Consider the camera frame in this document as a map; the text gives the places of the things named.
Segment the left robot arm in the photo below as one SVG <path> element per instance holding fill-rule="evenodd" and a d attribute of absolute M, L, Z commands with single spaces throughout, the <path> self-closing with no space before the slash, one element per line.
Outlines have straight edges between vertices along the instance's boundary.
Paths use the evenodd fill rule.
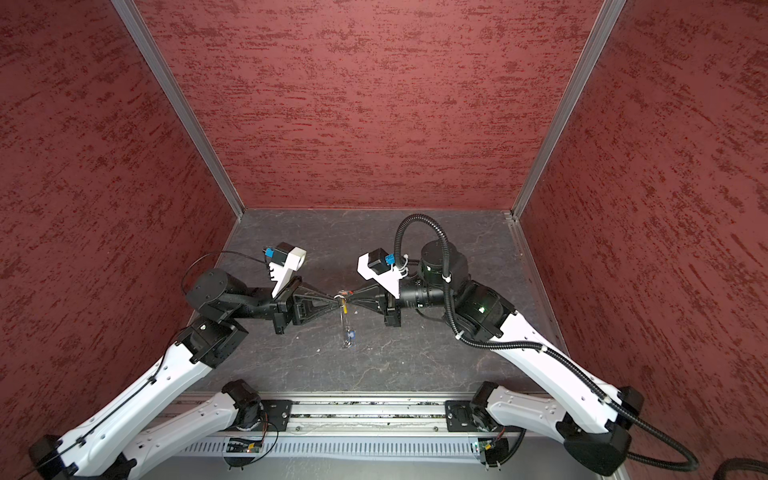
<path fill-rule="evenodd" d="M 276 291 L 251 288 L 222 269 L 203 273 L 186 294 L 198 314 L 193 322 L 107 406 L 61 436 L 36 441 L 29 449 L 34 472 L 44 479 L 138 479 L 214 432 L 233 427 L 265 435 L 273 417 L 243 380 L 158 427 L 149 424 L 235 351 L 248 334 L 241 320 L 268 320 L 281 334 L 340 305 L 292 274 L 274 281 Z"/>

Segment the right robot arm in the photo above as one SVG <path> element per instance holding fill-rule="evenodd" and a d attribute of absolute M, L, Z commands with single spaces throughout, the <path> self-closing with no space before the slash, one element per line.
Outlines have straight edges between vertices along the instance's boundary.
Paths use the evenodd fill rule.
<path fill-rule="evenodd" d="M 547 436 L 562 443 L 572 458 L 592 472 L 614 474 L 628 458 L 633 423 L 608 403 L 614 400 L 637 415 L 644 403 L 642 394 L 630 386 L 617 388 L 569 363 L 510 301 L 470 277 L 467 259 L 456 247 L 449 252 L 454 316 L 461 338 L 494 344 L 494 353 L 549 395 L 546 400 L 535 399 L 484 382 L 472 400 L 476 422 Z M 357 271 L 366 283 L 349 296 L 349 302 L 382 314 L 388 326 L 399 325 L 405 308 L 445 303 L 438 241 L 425 244 L 420 260 L 401 270 L 396 269 L 393 255 L 376 249 L 359 257 Z"/>

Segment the left circuit board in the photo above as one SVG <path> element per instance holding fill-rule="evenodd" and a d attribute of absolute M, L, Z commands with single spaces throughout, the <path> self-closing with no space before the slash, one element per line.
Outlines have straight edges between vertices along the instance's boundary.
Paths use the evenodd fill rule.
<path fill-rule="evenodd" d="M 259 454 L 264 445 L 263 440 L 248 438 L 229 438 L 225 451 L 228 454 Z"/>

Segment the circuit board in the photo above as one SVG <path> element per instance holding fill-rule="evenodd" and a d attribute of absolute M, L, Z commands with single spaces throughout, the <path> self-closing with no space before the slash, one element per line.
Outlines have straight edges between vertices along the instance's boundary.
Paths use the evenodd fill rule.
<path fill-rule="evenodd" d="M 479 439 L 476 447 L 480 463 L 496 467 L 507 457 L 509 441 L 506 438 L 500 440 Z"/>
<path fill-rule="evenodd" d="M 248 438 L 229 438 L 225 451 L 228 454 L 259 454 L 264 445 L 263 440 Z"/>

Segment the right circuit board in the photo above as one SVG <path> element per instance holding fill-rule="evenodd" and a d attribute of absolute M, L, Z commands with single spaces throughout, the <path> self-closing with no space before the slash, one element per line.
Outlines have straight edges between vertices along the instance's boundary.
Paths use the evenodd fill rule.
<path fill-rule="evenodd" d="M 479 439 L 476 447 L 480 463 L 496 467 L 507 457 L 509 441 L 506 438 L 500 440 Z"/>

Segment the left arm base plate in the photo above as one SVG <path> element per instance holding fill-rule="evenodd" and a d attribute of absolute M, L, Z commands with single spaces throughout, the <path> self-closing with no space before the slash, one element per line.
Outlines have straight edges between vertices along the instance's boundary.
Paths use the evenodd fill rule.
<path fill-rule="evenodd" d="M 291 416 L 294 402 L 288 399 L 250 402 L 238 410 L 233 427 L 243 432 L 264 432 L 274 426 L 284 432 Z"/>

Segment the aluminium mounting rail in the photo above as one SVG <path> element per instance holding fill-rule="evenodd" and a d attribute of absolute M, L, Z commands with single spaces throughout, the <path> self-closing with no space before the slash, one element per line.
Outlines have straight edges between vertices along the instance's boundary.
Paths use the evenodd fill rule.
<path fill-rule="evenodd" d="M 170 420 L 188 410 L 198 409 L 212 397 L 210 392 L 182 394 L 149 424 Z M 471 401 L 467 393 L 262 393 L 263 400 L 288 399 L 294 402 L 287 429 L 290 436 L 468 436 L 488 432 L 449 432 L 444 402 Z M 555 439 L 555 424 L 565 409 L 543 395 L 512 392 L 501 401 L 506 433 L 525 428 L 534 435 Z"/>

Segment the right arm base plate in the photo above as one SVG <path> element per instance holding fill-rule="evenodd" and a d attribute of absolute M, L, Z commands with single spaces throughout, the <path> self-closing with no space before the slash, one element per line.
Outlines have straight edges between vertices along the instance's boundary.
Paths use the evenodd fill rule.
<path fill-rule="evenodd" d="M 444 408 L 449 432 L 496 432 L 499 428 L 484 408 L 470 401 L 447 400 Z"/>

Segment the right aluminium corner post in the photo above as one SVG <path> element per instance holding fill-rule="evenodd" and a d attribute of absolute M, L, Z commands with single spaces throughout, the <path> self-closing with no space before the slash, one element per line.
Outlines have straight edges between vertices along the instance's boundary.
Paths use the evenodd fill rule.
<path fill-rule="evenodd" d="M 578 104 L 587 82 L 626 5 L 625 0 L 605 0 L 585 41 L 571 77 L 534 158 L 522 189 L 511 209 L 511 218 L 519 222 L 535 187 L 543 175 L 558 141 Z"/>

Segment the aluminium corner post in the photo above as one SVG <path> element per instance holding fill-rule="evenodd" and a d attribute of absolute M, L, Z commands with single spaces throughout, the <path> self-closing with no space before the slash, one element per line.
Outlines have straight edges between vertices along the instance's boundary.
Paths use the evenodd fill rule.
<path fill-rule="evenodd" d="M 246 211 L 245 204 L 227 174 L 212 143 L 204 132 L 191 105 L 183 94 L 136 3 L 128 0 L 112 0 L 111 4 L 204 161 L 216 185 L 227 200 L 235 218 L 240 221 Z"/>
<path fill-rule="evenodd" d="M 585 41 L 571 77 L 534 158 L 522 189 L 511 209 L 511 218 L 519 222 L 535 187 L 543 175 L 558 141 L 578 104 L 587 82 L 626 5 L 625 0 L 605 0 Z"/>

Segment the left aluminium corner post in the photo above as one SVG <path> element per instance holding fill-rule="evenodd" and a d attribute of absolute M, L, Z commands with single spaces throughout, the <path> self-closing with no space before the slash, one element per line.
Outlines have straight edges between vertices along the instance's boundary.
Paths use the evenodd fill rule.
<path fill-rule="evenodd" d="M 235 218 L 240 221 L 246 211 L 245 204 L 227 174 L 212 143 L 204 132 L 191 105 L 183 94 L 136 3 L 128 0 L 112 0 L 111 4 L 204 161 L 216 185 L 227 200 Z"/>

